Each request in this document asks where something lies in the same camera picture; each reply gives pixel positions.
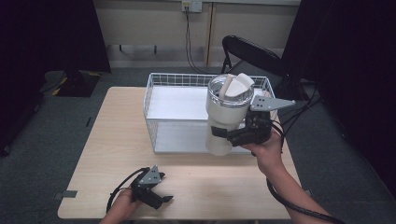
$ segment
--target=black chair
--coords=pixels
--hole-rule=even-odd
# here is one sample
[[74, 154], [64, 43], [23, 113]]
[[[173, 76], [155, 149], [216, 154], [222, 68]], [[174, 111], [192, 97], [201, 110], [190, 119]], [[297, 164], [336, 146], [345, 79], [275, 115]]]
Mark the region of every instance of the black chair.
[[[267, 77], [278, 98], [293, 98], [288, 87], [289, 76], [281, 59], [271, 50], [252, 43], [236, 35], [227, 35], [222, 39], [225, 59], [221, 68], [222, 74], [245, 73], [248, 76]], [[234, 66], [230, 54], [241, 61]]]

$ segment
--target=chair backrest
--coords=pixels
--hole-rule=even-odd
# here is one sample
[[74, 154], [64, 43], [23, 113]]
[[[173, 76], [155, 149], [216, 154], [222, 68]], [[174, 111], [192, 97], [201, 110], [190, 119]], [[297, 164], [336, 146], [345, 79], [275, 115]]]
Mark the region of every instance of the chair backrest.
[[269, 49], [263, 48], [236, 35], [225, 36], [222, 39], [222, 46], [226, 55], [223, 70], [225, 69], [225, 64], [230, 65], [230, 68], [232, 67], [229, 55], [229, 53], [231, 53], [237, 58], [276, 76], [287, 76], [281, 59]]

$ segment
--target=white container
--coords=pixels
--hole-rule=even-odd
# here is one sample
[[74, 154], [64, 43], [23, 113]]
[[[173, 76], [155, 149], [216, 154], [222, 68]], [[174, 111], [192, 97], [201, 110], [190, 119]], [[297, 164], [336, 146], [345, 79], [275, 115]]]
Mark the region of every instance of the white container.
[[[209, 153], [205, 147], [208, 82], [217, 75], [152, 73], [144, 116], [155, 153]], [[255, 94], [275, 97], [267, 77], [251, 77]], [[233, 147], [231, 153], [247, 153]]]
[[233, 82], [241, 83], [237, 80], [238, 77], [221, 75], [213, 78], [208, 83], [206, 96], [206, 113], [208, 119], [205, 146], [215, 156], [229, 154], [233, 149], [233, 145], [226, 138], [213, 135], [211, 127], [225, 129], [228, 132], [238, 129], [248, 112], [251, 99], [253, 99], [254, 90], [249, 81], [246, 86], [242, 85], [243, 90], [236, 88], [236, 95], [232, 94], [233, 97], [226, 97], [226, 92], [232, 87]]

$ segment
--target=electrical outlet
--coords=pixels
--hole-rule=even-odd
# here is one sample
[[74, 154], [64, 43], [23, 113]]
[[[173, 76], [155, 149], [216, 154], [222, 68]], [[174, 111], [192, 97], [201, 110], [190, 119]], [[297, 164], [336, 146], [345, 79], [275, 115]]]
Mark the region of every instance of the electrical outlet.
[[186, 8], [189, 9], [189, 12], [192, 12], [191, 1], [181, 1], [181, 11], [186, 11]]

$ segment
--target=wooden table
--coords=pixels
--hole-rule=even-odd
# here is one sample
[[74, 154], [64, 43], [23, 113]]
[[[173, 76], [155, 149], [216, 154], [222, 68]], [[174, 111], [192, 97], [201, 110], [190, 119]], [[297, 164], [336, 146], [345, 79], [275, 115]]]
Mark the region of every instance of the wooden table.
[[[174, 199], [158, 210], [142, 204], [131, 219], [290, 218], [248, 154], [154, 154], [143, 116], [144, 95], [144, 88], [109, 89], [67, 188], [77, 196], [63, 198], [60, 218], [102, 218], [110, 192], [132, 172], [154, 164], [166, 176], [153, 191]], [[282, 157], [299, 181], [287, 143]]]

